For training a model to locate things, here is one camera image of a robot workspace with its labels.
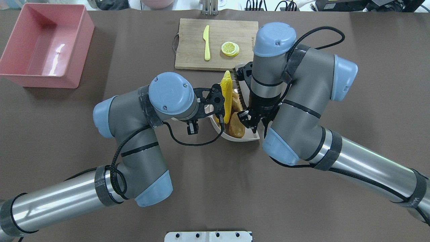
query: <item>pink plastic bin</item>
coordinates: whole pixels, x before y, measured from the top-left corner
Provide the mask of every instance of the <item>pink plastic bin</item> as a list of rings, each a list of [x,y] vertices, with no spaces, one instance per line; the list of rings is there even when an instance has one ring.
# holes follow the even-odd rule
[[[84,5],[26,3],[0,75],[23,87],[77,88],[93,31]]]

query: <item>black cable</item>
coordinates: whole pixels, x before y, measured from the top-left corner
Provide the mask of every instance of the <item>black cable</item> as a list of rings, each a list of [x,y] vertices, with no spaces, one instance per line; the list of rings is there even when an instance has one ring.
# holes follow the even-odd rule
[[[352,177],[352,178],[358,179],[360,181],[369,183],[371,185],[377,186],[379,188],[382,188],[385,191],[387,191],[387,192],[395,195],[396,197],[402,199],[403,201],[406,201],[408,199],[407,197],[403,196],[402,194],[400,194],[396,190],[393,190],[390,187],[387,187],[386,185],[381,184],[381,183],[379,183],[377,181],[374,181],[372,179],[369,179],[369,178],[367,178],[365,176],[362,176],[362,175],[359,175],[359,174],[356,174],[356,173],[352,173],[350,171],[345,171],[345,170],[342,170],[342,169],[338,169],[338,168],[330,168],[329,171],[335,172],[335,173],[339,173],[339,174],[342,174],[342,175],[345,175],[345,176],[348,176],[348,177]]]
[[[170,136],[172,137],[172,139],[176,143],[183,145],[183,146],[205,146],[205,145],[211,144],[211,143],[215,142],[219,137],[221,137],[222,132],[224,132],[224,123],[222,123],[222,124],[220,123],[221,132],[219,132],[219,134],[213,140],[205,142],[205,143],[201,143],[201,144],[190,144],[190,143],[181,142],[178,139],[176,139],[175,136],[173,135],[172,127],[170,126],[170,124],[168,122],[163,122],[163,124],[165,124],[169,128]]]
[[[115,152],[115,155],[114,155],[114,158],[112,159],[112,163],[111,163],[111,165],[110,166],[108,166],[107,167],[107,169],[109,169],[110,170],[110,179],[111,179],[111,184],[112,184],[112,187],[113,187],[113,189],[114,189],[114,191],[118,194],[118,195],[120,195],[123,199],[125,199],[125,200],[127,200],[128,198],[126,198],[125,196],[124,196],[124,194],[127,192],[127,182],[126,182],[126,178],[124,177],[124,175],[123,175],[123,173],[121,172],[121,171],[119,171],[119,170],[117,170],[116,168],[115,168],[115,164],[116,164],[116,162],[117,162],[117,159],[118,159],[118,156],[120,155],[120,153],[121,153],[121,149],[124,147],[124,145],[125,144],[127,144],[127,142],[129,141],[129,140],[131,140],[134,136],[136,136],[138,133],[140,133],[140,132],[142,132],[142,131],[144,131],[144,130],[147,130],[147,129],[149,129],[149,128],[151,128],[151,126],[149,126],[149,125],[147,125],[147,126],[144,126],[144,127],[142,127],[142,128],[140,128],[140,129],[138,129],[138,130],[136,130],[136,131],[134,131],[132,134],[130,134],[121,144],[120,144],[120,146],[118,147],[118,149],[117,149],[117,151]],[[121,180],[122,180],[122,182],[123,182],[123,187],[124,187],[124,190],[121,190],[121,188],[119,188],[119,185],[118,185],[118,182],[117,181],[115,181],[114,180],[114,173],[117,173],[120,177],[121,177]]]
[[[427,12],[430,12],[430,9],[428,9],[426,6],[424,5],[420,5],[420,7],[422,7],[423,9],[427,10]]]
[[[277,161],[276,159],[274,159],[274,158],[272,158],[272,157],[270,157],[275,163],[277,163],[278,165],[280,165],[280,166],[283,166],[283,167],[287,167],[287,168],[313,168],[313,167],[315,167],[316,166],[316,164],[312,164],[312,163],[309,163],[309,164],[301,164],[301,165],[287,165],[287,164],[283,164],[283,163],[281,163],[281,162],[279,162],[279,161]],[[352,177],[352,178],[355,178],[355,179],[357,179],[357,180],[360,180],[360,181],[363,181],[363,182],[366,182],[366,183],[369,183],[369,184],[371,184],[371,185],[374,185],[374,186],[377,186],[377,187],[379,187],[379,188],[381,188],[381,189],[383,189],[383,190],[385,190],[385,191],[387,191],[387,192],[389,192],[389,193],[391,193],[391,194],[393,194],[393,195],[395,195],[395,196],[397,196],[398,198],[400,198],[400,199],[402,199],[403,201],[407,201],[408,200],[408,198],[407,197],[405,197],[404,195],[402,195],[402,194],[400,194],[399,192],[397,192],[397,191],[395,191],[395,190],[393,190],[393,189],[391,189],[390,187],[387,187],[386,185],[384,185],[384,184],[381,184],[381,183],[379,183],[379,182],[377,182],[377,181],[374,181],[374,180],[372,180],[372,179],[370,179],[370,178],[367,178],[367,177],[365,177],[365,176],[362,176],[362,175],[359,175],[359,174],[356,174],[356,173],[353,173],[353,172],[350,172],[350,171],[346,171],[346,170],[342,170],[342,169],[338,169],[338,168],[330,168],[329,169],[329,171],[331,171],[331,172],[335,172],[335,173],[339,173],[339,174],[342,174],[342,175],[345,175],[345,176],[348,176],[348,177]],[[415,208],[415,210],[421,215],[421,217],[424,219],[424,223],[425,224],[427,224],[428,226],[430,226],[430,218],[421,210],[421,208],[419,208],[419,207],[416,207]]]
[[[279,5],[280,5],[281,3],[285,3],[285,8],[287,8],[287,7],[288,7],[288,2],[287,2],[287,1],[280,1],[280,2],[278,3],[278,5],[276,5],[275,11],[278,9],[278,7],[279,7]]]
[[[292,6],[291,6],[291,11],[297,11],[297,3],[294,2],[293,0],[291,0]]]
[[[300,42],[301,42],[304,38],[308,37],[309,35],[311,35],[311,34],[313,34],[313,33],[317,32],[317,31],[324,30],[324,29],[334,31],[334,32],[336,32],[336,33],[340,34],[340,36],[341,36],[342,38],[341,38],[340,40],[338,40],[338,41],[334,42],[334,43],[331,43],[331,44],[328,44],[328,45],[324,45],[324,46],[321,46],[321,47],[317,47],[317,48],[315,48],[316,50],[321,50],[321,49],[324,49],[324,48],[327,48],[327,47],[335,46],[335,45],[337,45],[337,44],[342,43],[342,42],[345,40],[345,34],[344,34],[342,31],[340,31],[340,30],[338,30],[338,29],[336,29],[336,28],[334,28],[334,27],[330,27],[330,26],[321,26],[321,27],[318,27],[318,28],[314,28],[313,30],[311,30],[311,31],[309,31],[309,32],[305,33],[304,35],[302,35],[302,36],[301,36],[301,37],[300,37],[296,42],[294,42],[293,46],[292,46],[292,47],[291,47],[291,49],[290,49],[291,51],[288,53],[287,61],[288,61],[288,60],[290,60],[291,55],[293,54],[294,50],[296,49],[296,47],[298,46],[298,44],[300,44]]]
[[[427,215],[421,210],[421,208],[416,207],[415,210],[421,215],[421,217],[423,217],[424,223],[430,226],[430,218],[427,217]]]
[[[112,188],[114,189],[114,191],[118,194],[118,195],[120,195],[123,199],[125,199],[125,200],[127,200],[128,198],[127,197],[125,197],[125,193],[127,192],[127,181],[126,181],[126,178],[125,178],[125,176],[124,176],[124,174],[120,171],[120,170],[118,170],[118,169],[116,169],[115,168],[115,164],[116,164],[116,162],[117,162],[117,159],[118,159],[118,156],[120,155],[120,153],[121,153],[121,149],[124,147],[124,145],[125,144],[127,144],[127,142],[129,141],[129,140],[131,140],[134,136],[136,136],[138,133],[140,133],[140,132],[142,132],[142,131],[144,131],[144,130],[147,130],[147,129],[149,129],[149,128],[151,128],[149,125],[147,125],[147,126],[144,126],[144,127],[142,127],[142,128],[140,128],[140,129],[138,129],[138,130],[136,130],[136,131],[134,131],[132,134],[130,134],[121,144],[120,144],[120,146],[118,147],[118,149],[117,149],[117,151],[115,152],[115,155],[114,155],[114,158],[112,159],[112,163],[111,163],[111,165],[108,165],[108,166],[106,166],[106,169],[107,170],[109,170],[110,171],[110,179],[111,179],[111,184],[112,184]],[[81,172],[79,172],[78,174],[76,174],[76,175],[73,175],[73,176],[71,176],[71,177],[69,177],[69,178],[67,178],[66,180],[64,180],[64,181],[67,181],[67,180],[70,180],[70,179],[73,179],[73,178],[76,178],[76,177],[78,177],[78,176],[80,176],[80,175],[83,175],[83,174],[85,174],[85,173],[88,173],[88,172],[91,172],[91,171],[95,171],[97,168],[90,168],[90,169],[88,169],[88,170],[85,170],[85,171],[81,171]],[[116,180],[114,180],[115,178],[116,178],[116,176],[114,176],[114,174],[118,174],[119,176],[120,176],[120,178],[121,178],[121,180],[122,180],[122,182],[123,182],[123,190],[121,190],[121,188],[119,187],[119,185],[118,185],[118,182],[116,181]]]
[[[284,163],[281,163],[279,161],[277,161],[276,159],[272,158],[271,156],[269,156],[270,159],[272,159],[272,161],[274,161],[276,164],[283,166],[283,167],[288,167],[288,168],[313,168],[314,166],[312,166],[311,164],[297,164],[297,165],[287,165]]]
[[[293,4],[294,4],[294,2],[293,2],[293,0],[291,0],[290,4],[288,4],[288,7],[285,8],[285,11],[291,11]]]
[[[95,171],[96,169],[97,169],[97,167],[94,167],[94,168],[91,168],[91,169],[88,169],[88,170],[85,170],[85,171],[81,171],[81,172],[79,172],[78,174],[73,175],[73,176],[71,176],[71,177],[69,177],[69,178],[65,179],[64,181],[67,181],[67,180],[70,180],[70,179],[76,178],[76,177],[78,177],[78,176],[80,176],[80,175],[84,175],[85,173],[88,173],[88,172],[91,172],[91,171]]]

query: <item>light blue joint cap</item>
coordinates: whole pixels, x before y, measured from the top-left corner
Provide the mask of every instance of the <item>light blue joint cap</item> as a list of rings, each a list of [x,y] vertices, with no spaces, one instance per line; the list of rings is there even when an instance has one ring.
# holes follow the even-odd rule
[[[6,0],[5,1],[7,6],[9,6],[9,8],[11,9],[19,9],[21,8],[14,0]]]
[[[291,147],[272,128],[267,130],[263,150],[282,164],[295,165],[300,160]]]
[[[149,85],[149,100],[161,113],[178,115],[191,107],[194,91],[181,75],[164,72],[156,76]]]
[[[254,54],[260,57],[272,57],[291,49],[296,33],[286,23],[272,22],[263,25],[255,37]]]
[[[117,97],[113,96],[103,102],[100,102],[92,111],[92,119],[98,132],[105,138],[113,138],[109,129],[109,109],[111,108],[112,100]]]
[[[139,207],[154,205],[166,199],[173,191],[169,170],[161,175],[153,184],[135,198]]]
[[[358,66],[349,60],[335,55],[335,71],[331,100],[342,101],[357,76]]]

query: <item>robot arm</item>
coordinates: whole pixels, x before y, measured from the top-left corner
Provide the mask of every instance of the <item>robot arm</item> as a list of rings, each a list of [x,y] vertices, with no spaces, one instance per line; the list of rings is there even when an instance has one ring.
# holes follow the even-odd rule
[[[206,98],[203,91],[208,91]],[[215,111],[206,114],[208,104]],[[115,168],[126,183],[110,166],[100,166],[60,184],[0,201],[0,242],[130,198],[141,207],[164,200],[172,192],[172,182],[153,128],[175,117],[187,122],[188,133],[195,134],[197,120],[212,114],[223,127],[224,98],[219,84],[193,89],[172,72],[158,75],[150,86],[99,103],[94,108],[94,123],[101,135],[115,137],[122,147],[116,154],[121,155],[122,163]]]
[[[290,53],[295,38],[294,30],[283,23],[269,23],[258,31],[249,107],[244,111],[251,117],[243,118],[243,123],[256,128],[260,118],[271,118],[265,116],[267,111],[257,112],[263,114],[258,118],[252,115],[254,110],[277,108],[280,86],[291,84],[267,131],[263,150],[280,165],[297,167],[302,159],[310,163],[308,167],[340,173],[429,223],[430,193],[426,190],[430,181],[425,176],[318,125],[328,101],[341,101],[347,94],[357,66],[302,44]]]

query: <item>lemon slice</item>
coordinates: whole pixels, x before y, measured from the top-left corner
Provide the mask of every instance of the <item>lemon slice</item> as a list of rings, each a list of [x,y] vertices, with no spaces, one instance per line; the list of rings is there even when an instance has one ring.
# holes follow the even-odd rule
[[[221,51],[226,56],[237,56],[239,54],[239,46],[236,43],[228,41],[222,44]]]

